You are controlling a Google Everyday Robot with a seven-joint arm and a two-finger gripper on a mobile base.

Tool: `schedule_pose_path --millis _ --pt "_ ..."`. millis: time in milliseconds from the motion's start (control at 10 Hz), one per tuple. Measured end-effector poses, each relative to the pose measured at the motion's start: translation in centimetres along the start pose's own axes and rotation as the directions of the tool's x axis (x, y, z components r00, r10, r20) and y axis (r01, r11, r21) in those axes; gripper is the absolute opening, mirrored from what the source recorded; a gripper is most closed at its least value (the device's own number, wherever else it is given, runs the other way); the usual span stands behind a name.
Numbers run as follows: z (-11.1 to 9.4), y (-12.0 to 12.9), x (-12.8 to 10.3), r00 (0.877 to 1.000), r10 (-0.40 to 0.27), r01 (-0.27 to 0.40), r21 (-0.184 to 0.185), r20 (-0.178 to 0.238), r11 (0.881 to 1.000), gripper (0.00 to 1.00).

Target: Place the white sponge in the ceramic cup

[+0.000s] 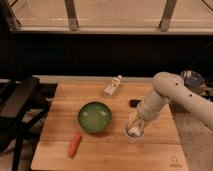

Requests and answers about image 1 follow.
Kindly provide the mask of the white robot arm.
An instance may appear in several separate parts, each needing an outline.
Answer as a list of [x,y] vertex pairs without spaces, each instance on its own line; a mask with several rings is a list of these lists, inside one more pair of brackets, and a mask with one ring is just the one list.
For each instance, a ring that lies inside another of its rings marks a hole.
[[142,126],[152,122],[170,100],[182,105],[213,130],[213,102],[188,89],[179,75],[168,72],[159,72],[154,75],[152,90],[130,114],[127,127],[131,128],[137,122],[142,123]]

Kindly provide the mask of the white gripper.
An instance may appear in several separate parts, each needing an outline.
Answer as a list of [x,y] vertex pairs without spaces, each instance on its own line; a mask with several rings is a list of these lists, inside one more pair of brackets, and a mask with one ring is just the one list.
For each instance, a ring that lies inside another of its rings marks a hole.
[[130,113],[128,119],[128,127],[134,123],[137,118],[137,113],[143,119],[140,119],[139,129],[143,130],[146,127],[146,123],[152,122],[157,119],[160,115],[160,111],[167,105],[169,99],[167,97],[161,96],[154,90],[151,90],[144,99],[137,105],[137,111]]

